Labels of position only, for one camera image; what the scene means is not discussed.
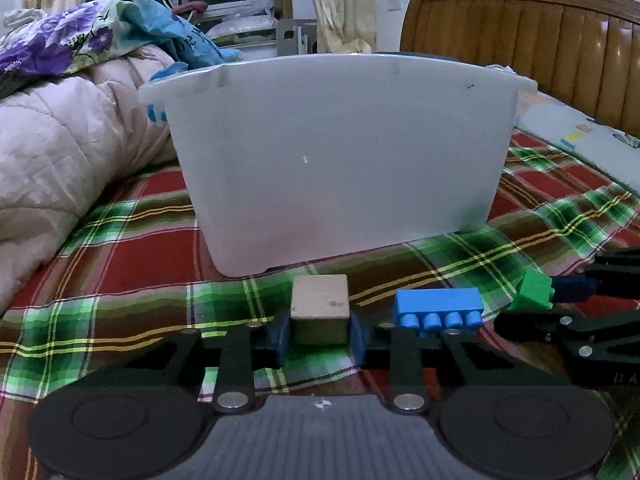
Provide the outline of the patterned light blue pillow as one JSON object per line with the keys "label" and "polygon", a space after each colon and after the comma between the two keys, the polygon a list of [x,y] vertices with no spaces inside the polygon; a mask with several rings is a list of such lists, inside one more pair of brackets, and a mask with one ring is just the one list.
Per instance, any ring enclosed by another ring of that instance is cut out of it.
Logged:
{"label": "patterned light blue pillow", "polygon": [[515,125],[639,193],[639,139],[635,136],[602,125],[542,92],[518,94]]}

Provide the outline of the folding chair with red seat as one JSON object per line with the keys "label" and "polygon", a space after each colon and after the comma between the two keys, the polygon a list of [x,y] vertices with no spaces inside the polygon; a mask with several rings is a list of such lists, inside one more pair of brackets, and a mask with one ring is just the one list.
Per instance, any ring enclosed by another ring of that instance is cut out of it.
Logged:
{"label": "folding chair with red seat", "polygon": [[184,18],[189,23],[195,24],[206,13],[208,4],[204,1],[189,1],[183,4],[175,4],[172,0],[160,0],[166,8],[175,15]]}

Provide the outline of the pink quilted comforter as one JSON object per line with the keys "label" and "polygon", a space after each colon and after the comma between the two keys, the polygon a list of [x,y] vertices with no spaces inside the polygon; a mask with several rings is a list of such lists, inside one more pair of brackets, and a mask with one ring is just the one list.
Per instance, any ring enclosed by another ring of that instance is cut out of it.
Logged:
{"label": "pink quilted comforter", "polygon": [[174,61],[141,47],[1,102],[1,307],[115,179],[176,157],[139,89]]}

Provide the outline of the tan wooden cube block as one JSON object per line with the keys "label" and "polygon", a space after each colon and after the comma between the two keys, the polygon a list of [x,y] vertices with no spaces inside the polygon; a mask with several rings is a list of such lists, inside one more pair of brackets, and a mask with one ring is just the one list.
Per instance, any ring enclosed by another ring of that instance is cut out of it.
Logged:
{"label": "tan wooden cube block", "polygon": [[296,346],[344,346],[350,309],[345,274],[299,275],[294,278],[290,307]]}

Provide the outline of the red green plaid bedsheet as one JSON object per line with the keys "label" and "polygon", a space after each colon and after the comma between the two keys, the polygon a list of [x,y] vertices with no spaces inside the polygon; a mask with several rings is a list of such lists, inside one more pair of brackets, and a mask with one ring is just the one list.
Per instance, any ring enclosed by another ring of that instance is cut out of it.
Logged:
{"label": "red green plaid bedsheet", "polygon": [[493,316],[526,269],[572,273],[638,241],[636,193],[516,132],[483,229],[230,281],[209,257],[180,168],[145,171],[108,188],[2,314],[2,477],[42,477],[24,425],[43,396],[176,330],[216,337],[271,318],[297,275],[346,275],[350,303],[383,320],[398,289],[446,286],[477,288]]}

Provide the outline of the grey cabinet by window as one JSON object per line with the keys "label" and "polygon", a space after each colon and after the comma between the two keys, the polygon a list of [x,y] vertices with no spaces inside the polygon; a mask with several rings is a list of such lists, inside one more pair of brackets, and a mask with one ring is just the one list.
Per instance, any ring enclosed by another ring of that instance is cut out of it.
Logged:
{"label": "grey cabinet by window", "polygon": [[282,18],[277,24],[277,51],[279,56],[315,54],[317,47],[317,21]]}

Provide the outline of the white plastic storage bin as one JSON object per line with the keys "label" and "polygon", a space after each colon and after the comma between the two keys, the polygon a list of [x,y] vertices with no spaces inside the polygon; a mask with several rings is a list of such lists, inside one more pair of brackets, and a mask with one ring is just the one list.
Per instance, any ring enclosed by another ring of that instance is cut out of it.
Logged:
{"label": "white plastic storage bin", "polygon": [[399,54],[313,54],[144,84],[228,278],[484,226],[536,82]]}

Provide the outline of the purple floral blue blanket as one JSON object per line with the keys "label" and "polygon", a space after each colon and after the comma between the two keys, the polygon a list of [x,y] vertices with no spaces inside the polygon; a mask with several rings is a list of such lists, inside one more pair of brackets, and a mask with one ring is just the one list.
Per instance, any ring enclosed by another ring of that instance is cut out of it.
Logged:
{"label": "purple floral blue blanket", "polygon": [[66,77],[141,47],[157,46],[189,68],[239,61],[204,32],[155,0],[93,0],[1,38],[1,96]]}

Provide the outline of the blue toy building block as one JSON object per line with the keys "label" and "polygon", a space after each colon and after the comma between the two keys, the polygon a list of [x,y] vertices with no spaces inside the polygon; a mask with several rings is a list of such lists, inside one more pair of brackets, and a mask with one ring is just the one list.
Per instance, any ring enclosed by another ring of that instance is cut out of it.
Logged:
{"label": "blue toy building block", "polygon": [[475,333],[483,325],[480,291],[471,288],[399,289],[393,304],[393,322],[421,337],[446,330]]}

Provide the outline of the wooden headboard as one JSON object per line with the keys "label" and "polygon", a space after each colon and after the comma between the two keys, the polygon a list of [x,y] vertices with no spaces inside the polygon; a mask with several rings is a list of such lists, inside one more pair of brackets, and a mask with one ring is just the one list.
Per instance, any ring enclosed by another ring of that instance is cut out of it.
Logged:
{"label": "wooden headboard", "polygon": [[541,92],[638,136],[636,0],[410,0],[400,48],[509,66]]}

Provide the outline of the green toy building block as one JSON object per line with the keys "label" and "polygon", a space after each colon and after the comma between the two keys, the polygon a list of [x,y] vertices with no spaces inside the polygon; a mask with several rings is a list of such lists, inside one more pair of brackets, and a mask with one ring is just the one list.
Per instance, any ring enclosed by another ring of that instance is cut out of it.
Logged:
{"label": "green toy building block", "polygon": [[533,269],[527,269],[518,283],[516,294],[509,306],[511,311],[547,311],[553,308],[552,278]]}

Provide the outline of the white crumpled garment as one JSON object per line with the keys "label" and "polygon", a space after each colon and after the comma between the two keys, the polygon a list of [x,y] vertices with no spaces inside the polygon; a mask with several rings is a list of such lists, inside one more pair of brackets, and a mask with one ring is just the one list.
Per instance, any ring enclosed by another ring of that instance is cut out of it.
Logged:
{"label": "white crumpled garment", "polygon": [[3,13],[2,24],[6,29],[14,29],[43,20],[47,16],[47,12],[41,9],[13,9]]}

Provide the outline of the white pillow on sill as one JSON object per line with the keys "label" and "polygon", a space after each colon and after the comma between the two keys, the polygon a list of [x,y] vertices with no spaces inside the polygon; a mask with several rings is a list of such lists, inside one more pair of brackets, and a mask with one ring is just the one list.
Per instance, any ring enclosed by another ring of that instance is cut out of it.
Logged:
{"label": "white pillow on sill", "polygon": [[270,15],[242,16],[213,26],[206,36],[218,46],[267,42],[276,39],[277,24]]}

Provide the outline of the right beige curtain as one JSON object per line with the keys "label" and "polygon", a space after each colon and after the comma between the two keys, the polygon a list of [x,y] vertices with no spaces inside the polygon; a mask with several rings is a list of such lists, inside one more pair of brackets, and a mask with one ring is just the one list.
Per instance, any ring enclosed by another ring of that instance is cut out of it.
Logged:
{"label": "right beige curtain", "polygon": [[312,0],[317,15],[319,53],[376,50],[375,0]]}

